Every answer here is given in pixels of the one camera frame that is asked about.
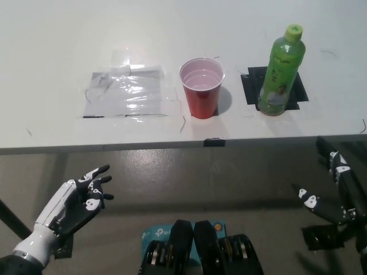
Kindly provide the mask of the white and black left hand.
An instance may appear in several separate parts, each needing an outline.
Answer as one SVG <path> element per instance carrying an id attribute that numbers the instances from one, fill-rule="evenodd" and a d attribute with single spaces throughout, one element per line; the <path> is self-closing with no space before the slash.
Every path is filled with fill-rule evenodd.
<path id="1" fill-rule="evenodd" d="M 42 268 L 47 267 L 51 255 L 105 208 L 104 201 L 114 199 L 102 189 L 102 184 L 112 177 L 99 176 L 109 168 L 106 164 L 80 179 L 64 182 L 36 219 L 30 236 L 14 248 L 13 254 Z"/>

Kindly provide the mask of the black right hand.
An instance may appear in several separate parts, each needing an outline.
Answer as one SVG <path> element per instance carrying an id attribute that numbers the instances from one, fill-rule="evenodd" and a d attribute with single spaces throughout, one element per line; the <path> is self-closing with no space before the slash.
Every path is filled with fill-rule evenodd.
<path id="1" fill-rule="evenodd" d="M 338 190 L 339 202 L 327 202 L 320 196 L 293 184 L 292 188 L 303 205 L 316 216 L 335 225 L 357 221 L 366 224 L 366 192 L 343 155 L 322 137 L 316 147 L 325 158 L 329 174 Z"/>

